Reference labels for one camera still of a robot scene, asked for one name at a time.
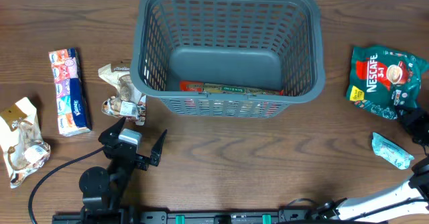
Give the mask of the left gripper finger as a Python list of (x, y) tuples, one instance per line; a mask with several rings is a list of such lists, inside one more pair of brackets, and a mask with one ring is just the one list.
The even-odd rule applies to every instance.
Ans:
[(125, 117), (120, 118), (118, 122), (116, 122), (108, 129), (104, 130), (100, 134), (98, 141), (102, 144), (109, 144), (111, 141), (115, 141), (119, 137), (119, 134), (121, 133), (123, 126), (125, 125), (125, 121)]
[(163, 150), (163, 144), (164, 144), (167, 132), (168, 132), (168, 130), (166, 129), (161, 134), (161, 136), (159, 137), (159, 139), (157, 140), (157, 142), (155, 143), (155, 145), (151, 149), (150, 164), (152, 166), (158, 166), (160, 163), (161, 156), (162, 156), (162, 150)]

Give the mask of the green Nescafe coffee bag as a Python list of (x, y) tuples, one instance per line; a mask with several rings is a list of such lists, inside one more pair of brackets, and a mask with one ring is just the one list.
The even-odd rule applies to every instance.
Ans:
[(395, 108), (416, 108), (428, 62), (409, 52), (385, 46), (355, 46), (346, 97), (354, 105), (386, 119), (397, 119)]

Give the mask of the light teal small packet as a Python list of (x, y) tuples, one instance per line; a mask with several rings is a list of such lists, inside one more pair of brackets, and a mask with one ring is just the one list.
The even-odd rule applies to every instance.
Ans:
[(378, 133), (373, 132), (372, 136), (371, 146), (376, 156), (382, 157), (400, 170), (410, 167), (414, 160), (413, 155)]

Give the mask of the orange red noodle packet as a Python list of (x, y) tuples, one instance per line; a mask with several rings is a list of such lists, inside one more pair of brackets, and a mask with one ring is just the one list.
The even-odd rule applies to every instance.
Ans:
[(218, 85), (206, 82), (195, 81), (180, 81), (181, 91), (192, 91), (199, 93), (225, 93), (225, 94), (240, 94), (240, 95), (283, 95), (283, 91), (272, 91), (266, 89), (258, 89), (251, 87), (238, 87), (231, 85)]

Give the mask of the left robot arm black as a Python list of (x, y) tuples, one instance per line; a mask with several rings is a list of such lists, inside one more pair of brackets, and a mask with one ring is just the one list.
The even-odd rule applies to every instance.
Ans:
[(123, 117), (99, 136), (103, 145), (101, 151), (111, 161), (109, 166), (89, 168), (80, 177), (82, 201), (85, 209), (92, 213), (116, 211), (133, 171), (146, 171), (149, 166), (160, 163), (167, 132), (161, 134), (147, 157), (137, 153), (142, 135), (125, 129), (124, 125)]

